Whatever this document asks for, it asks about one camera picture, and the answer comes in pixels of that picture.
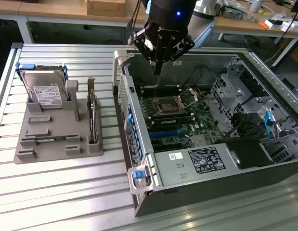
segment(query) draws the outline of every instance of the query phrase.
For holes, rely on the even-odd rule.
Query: hard disk drive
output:
[[[65,66],[25,64],[16,71],[24,83],[31,103],[39,103],[41,108],[50,109],[61,108],[62,102],[70,100],[65,88]]]

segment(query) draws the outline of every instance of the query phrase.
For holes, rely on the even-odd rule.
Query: slotted metal surface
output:
[[[121,110],[124,113],[124,117],[127,118],[128,114],[128,95],[125,89],[124,79],[123,77],[120,78],[120,85],[119,85],[119,93],[118,93],[119,100],[121,102]]]
[[[135,218],[111,93],[116,49],[127,47],[27,44],[11,50],[2,76],[7,87],[0,89],[0,231],[298,230],[298,174],[265,188]],[[69,78],[80,82],[80,98],[86,97],[86,77],[95,76],[102,103],[103,156],[12,163],[26,107],[26,91],[13,71],[18,60],[65,63]]]

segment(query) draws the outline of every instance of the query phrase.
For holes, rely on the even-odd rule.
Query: gray stand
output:
[[[96,105],[97,143],[89,143],[90,129],[87,100],[77,100],[78,83],[68,80],[66,88],[72,101],[62,109],[42,110],[39,103],[27,103],[14,163],[34,163],[102,155],[101,110]]]

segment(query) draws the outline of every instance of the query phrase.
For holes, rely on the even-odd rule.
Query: power supply label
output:
[[[215,147],[188,151],[199,174],[226,169]]]

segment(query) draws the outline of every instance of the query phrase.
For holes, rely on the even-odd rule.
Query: green circuit board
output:
[[[222,135],[200,94],[186,89],[181,95],[140,99],[155,152],[213,144]]]

